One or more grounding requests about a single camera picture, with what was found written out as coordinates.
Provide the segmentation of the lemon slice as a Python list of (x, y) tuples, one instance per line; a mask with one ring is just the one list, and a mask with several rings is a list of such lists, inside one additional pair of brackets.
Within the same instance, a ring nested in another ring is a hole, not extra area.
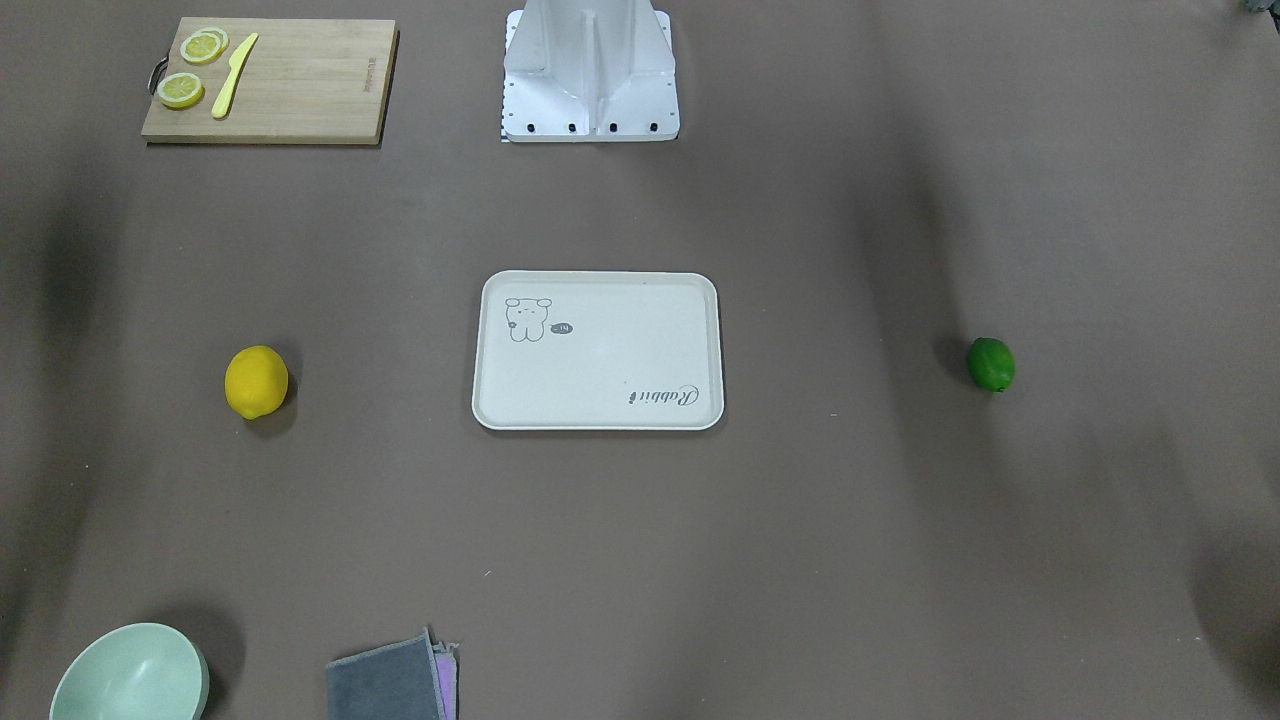
[(221, 27), (209, 26), (201, 28), (198, 32), (211, 35), (218, 40), (218, 53), (223, 53), (229, 44), (229, 35)]
[(223, 53), (218, 53), (218, 40), (215, 37), (200, 33), (198, 29), (180, 44), (180, 56), (192, 65), (215, 61)]
[(192, 108), (205, 95), (205, 83), (198, 76), (189, 72), (178, 72), (164, 76), (154, 91), (154, 96), (160, 104), (172, 110)]

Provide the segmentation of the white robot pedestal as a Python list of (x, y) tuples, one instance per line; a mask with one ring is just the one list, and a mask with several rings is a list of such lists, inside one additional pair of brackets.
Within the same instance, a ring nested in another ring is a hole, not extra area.
[(526, 1), (506, 17), (503, 67), (506, 142), (680, 135), (672, 23), (649, 1)]

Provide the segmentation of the yellow plastic knife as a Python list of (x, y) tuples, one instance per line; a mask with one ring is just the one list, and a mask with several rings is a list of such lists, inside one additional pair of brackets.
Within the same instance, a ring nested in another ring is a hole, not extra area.
[(250, 33), (230, 54), (227, 78), (212, 102), (211, 118), (214, 120), (221, 120), (229, 114), (244, 64), (259, 41), (259, 32)]

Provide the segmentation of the yellow lemon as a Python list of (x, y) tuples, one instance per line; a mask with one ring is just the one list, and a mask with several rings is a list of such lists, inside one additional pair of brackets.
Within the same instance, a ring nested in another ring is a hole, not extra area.
[(266, 345), (242, 348), (224, 374), (228, 406), (244, 420), (276, 411), (285, 401), (289, 372), (278, 351)]

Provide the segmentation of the white rabbit tray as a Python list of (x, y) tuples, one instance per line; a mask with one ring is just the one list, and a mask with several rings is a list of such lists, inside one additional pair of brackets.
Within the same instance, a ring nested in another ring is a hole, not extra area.
[(724, 413), (717, 288), (690, 272), (498, 272), (471, 409), (492, 430), (710, 429)]

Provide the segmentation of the wooden cutting board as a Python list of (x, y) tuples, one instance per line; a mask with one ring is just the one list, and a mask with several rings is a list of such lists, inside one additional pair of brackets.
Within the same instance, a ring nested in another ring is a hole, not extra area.
[[(212, 63), (192, 65), (180, 44), (216, 26), (228, 49)], [(259, 32), (241, 74), (229, 114), (211, 118), (228, 74), (228, 60)], [(260, 143), (376, 146), (396, 68), (399, 27), (375, 19), (180, 18), (169, 47), (168, 70), (191, 72), (205, 83), (192, 108), (172, 110), (155, 97), (143, 119), (150, 143)]]

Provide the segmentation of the green lime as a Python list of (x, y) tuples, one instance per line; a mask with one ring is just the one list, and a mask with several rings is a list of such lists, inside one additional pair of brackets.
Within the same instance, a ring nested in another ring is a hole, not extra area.
[(1010, 388), (1016, 375), (1011, 348), (1001, 340), (975, 338), (966, 351), (966, 369), (975, 386), (991, 393)]

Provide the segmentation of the grey folded cloth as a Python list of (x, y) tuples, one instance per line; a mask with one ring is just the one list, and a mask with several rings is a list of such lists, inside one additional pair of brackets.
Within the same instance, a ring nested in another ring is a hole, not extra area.
[(329, 719), (448, 719), (442, 662), (453, 647), (429, 632), (325, 666)]

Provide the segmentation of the green bowl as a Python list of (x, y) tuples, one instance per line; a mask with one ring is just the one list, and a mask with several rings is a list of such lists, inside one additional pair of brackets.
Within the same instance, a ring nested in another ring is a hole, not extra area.
[(161, 623), (119, 626), (93, 641), (64, 671), (50, 719), (200, 719), (209, 701), (206, 659)]

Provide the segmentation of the purple cloth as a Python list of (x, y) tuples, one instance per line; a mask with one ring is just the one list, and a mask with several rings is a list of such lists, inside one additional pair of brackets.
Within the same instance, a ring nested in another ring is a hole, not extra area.
[(434, 644), (431, 647), (435, 662), (436, 684), (439, 685), (440, 705), (443, 717), (457, 719), (457, 688), (458, 688), (458, 660), (454, 644)]

